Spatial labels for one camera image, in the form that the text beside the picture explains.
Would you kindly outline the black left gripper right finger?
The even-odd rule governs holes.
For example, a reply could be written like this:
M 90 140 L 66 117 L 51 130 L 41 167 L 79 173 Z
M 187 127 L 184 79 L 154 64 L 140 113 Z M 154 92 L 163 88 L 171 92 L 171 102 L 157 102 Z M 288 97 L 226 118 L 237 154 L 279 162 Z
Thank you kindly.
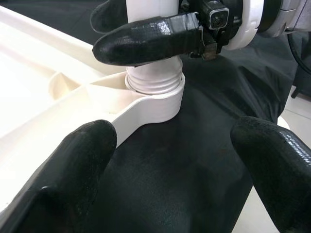
M 281 233 L 311 231 L 311 149 L 291 130 L 243 116 L 230 139 Z

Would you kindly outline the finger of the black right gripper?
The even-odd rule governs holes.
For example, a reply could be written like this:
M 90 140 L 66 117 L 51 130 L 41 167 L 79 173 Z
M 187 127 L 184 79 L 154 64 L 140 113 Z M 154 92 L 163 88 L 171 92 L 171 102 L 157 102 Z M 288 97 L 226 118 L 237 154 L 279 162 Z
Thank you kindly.
M 108 33 L 128 23 L 126 0 L 106 0 L 90 15 L 90 24 L 97 33 Z
M 198 51 L 201 45 L 197 14 L 185 13 L 120 26 L 98 39 L 92 52 L 101 63 L 137 67 Z

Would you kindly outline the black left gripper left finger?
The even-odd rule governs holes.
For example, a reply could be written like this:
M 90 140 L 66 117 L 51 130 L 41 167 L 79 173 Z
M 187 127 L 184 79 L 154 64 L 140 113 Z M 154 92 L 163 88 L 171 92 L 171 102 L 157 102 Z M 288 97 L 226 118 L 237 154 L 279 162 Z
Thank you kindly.
M 1 232 L 86 232 L 100 177 L 116 147 L 116 130 L 103 119 L 68 134 L 1 213 Z

